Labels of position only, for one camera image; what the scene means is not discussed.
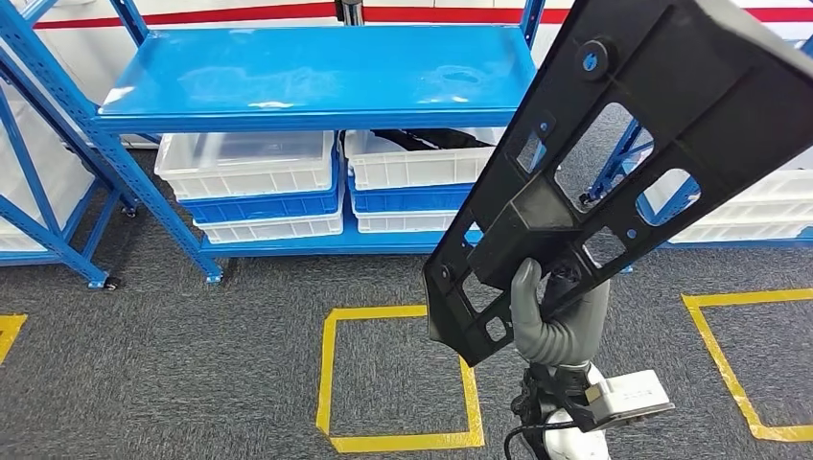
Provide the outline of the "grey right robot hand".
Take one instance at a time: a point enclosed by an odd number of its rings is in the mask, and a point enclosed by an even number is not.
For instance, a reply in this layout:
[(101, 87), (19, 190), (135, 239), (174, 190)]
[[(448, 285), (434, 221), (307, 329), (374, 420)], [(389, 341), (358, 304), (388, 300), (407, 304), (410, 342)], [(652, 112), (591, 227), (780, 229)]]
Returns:
[(597, 353), (609, 305), (610, 283), (585, 293), (580, 300), (543, 319), (537, 299), (542, 267), (524, 260), (510, 288), (514, 345), (527, 361), (549, 365), (579, 365)]

